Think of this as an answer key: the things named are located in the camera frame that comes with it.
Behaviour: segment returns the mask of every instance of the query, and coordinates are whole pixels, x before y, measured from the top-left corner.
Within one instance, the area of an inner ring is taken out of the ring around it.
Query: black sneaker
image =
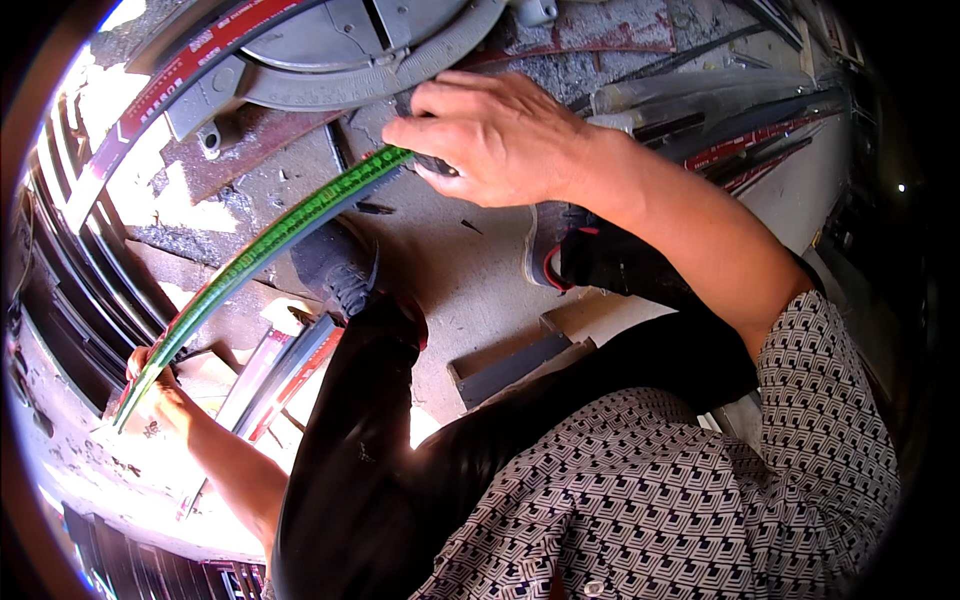
[[[579,229],[596,233],[597,216],[576,204],[547,201],[530,206],[533,225],[524,241],[523,274],[536,285],[562,292],[573,287],[560,277],[560,243]]]
[[[346,219],[334,219],[290,249],[300,281],[324,303],[324,310],[348,322],[385,291],[379,285],[380,247],[373,250]],[[409,294],[389,288],[401,312],[417,325],[426,348],[426,319]]]

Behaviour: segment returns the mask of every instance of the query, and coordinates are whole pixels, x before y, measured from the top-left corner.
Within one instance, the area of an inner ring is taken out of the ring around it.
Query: black and white shirt
[[[793,299],[757,373],[762,456],[663,391],[604,396],[497,473],[412,597],[545,599],[558,569],[569,598],[842,590],[900,481],[836,308]]]

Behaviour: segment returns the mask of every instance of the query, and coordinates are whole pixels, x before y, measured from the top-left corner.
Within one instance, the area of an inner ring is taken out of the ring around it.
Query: man
[[[893,510],[897,463],[839,314],[790,252],[727,194],[521,75],[446,72],[411,109],[419,116],[389,124],[384,141],[455,167],[460,177],[417,167],[440,193],[563,203],[535,212],[534,281],[678,312],[411,451],[420,310],[374,280],[376,260],[349,229],[304,240],[300,278],[348,326],[289,481],[172,375],[156,386],[156,412],[263,542],[276,597],[842,591]],[[757,386],[762,456],[697,425]]]

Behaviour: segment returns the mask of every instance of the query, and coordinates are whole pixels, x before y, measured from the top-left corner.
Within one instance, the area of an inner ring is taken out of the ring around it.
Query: sneaker
[[[576,229],[596,233],[597,216],[576,204],[547,201],[530,206],[533,224],[524,240],[523,274],[535,285],[562,292],[573,284],[560,277],[560,243]]]
[[[373,250],[346,219],[334,219],[290,249],[297,276],[327,312],[344,323],[385,294],[378,280],[380,247]],[[426,318],[417,301],[391,286],[400,311],[417,325],[420,350],[426,349]]]

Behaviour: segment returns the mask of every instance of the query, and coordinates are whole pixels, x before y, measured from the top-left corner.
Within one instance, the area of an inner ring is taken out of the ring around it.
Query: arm
[[[383,131],[389,143],[438,156],[460,173],[417,166],[440,193],[483,206],[579,204],[663,253],[756,360],[770,325],[812,287],[742,204],[626,134],[577,119],[522,75],[448,71],[422,84],[415,115]]]
[[[137,348],[127,361],[127,378],[136,377],[147,357]],[[167,367],[149,392],[154,414],[186,443],[233,514],[263,544],[270,573],[276,523],[288,476],[259,450],[224,429],[177,385]]]

